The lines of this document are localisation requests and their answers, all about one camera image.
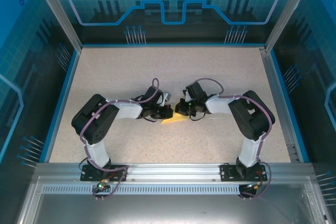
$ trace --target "enclosure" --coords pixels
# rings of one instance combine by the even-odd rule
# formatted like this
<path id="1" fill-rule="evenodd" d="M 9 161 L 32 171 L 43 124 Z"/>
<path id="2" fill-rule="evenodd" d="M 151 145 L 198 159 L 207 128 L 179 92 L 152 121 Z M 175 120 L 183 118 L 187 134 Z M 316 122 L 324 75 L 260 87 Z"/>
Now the enclosure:
<path id="1" fill-rule="evenodd" d="M 334 223 L 336 0 L 0 1 L 1 223 Z M 223 180 L 243 136 L 211 113 L 115 120 L 106 151 L 129 168 L 96 202 L 71 120 L 94 94 L 133 99 L 153 78 L 172 108 L 199 78 L 258 94 L 275 117 L 262 197 Z"/>

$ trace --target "speckled beige tabletop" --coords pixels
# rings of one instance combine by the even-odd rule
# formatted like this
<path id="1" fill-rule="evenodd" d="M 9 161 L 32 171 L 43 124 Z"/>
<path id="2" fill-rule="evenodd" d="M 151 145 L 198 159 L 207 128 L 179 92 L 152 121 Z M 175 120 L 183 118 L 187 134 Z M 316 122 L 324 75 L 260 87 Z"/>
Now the speckled beige tabletop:
<path id="1" fill-rule="evenodd" d="M 96 93 L 107 99 L 144 94 L 154 77 L 170 92 L 170 104 L 183 97 L 186 85 L 201 77 L 218 80 L 223 95 L 254 90 L 276 117 L 261 151 L 267 162 L 290 162 L 277 111 L 258 48 L 149 47 L 84 48 L 70 89 L 50 162 L 79 162 L 83 145 L 71 120 Z M 220 89 L 202 81 L 207 94 Z M 105 143 L 114 163 L 235 162 L 243 136 L 231 115 L 207 115 L 198 122 L 171 124 L 115 120 Z"/>

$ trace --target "yellow object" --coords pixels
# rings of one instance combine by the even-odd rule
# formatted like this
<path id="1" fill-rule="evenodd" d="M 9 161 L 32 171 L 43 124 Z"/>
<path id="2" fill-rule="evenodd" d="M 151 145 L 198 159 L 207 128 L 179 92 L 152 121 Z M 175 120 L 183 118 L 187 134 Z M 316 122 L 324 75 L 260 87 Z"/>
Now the yellow object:
<path id="1" fill-rule="evenodd" d="M 187 119 L 188 119 L 188 116 L 184 116 L 184 115 L 173 112 L 173 117 L 172 118 L 162 120 L 161 123 L 174 123 L 174 122 L 184 121 L 184 120 L 187 120 Z"/>

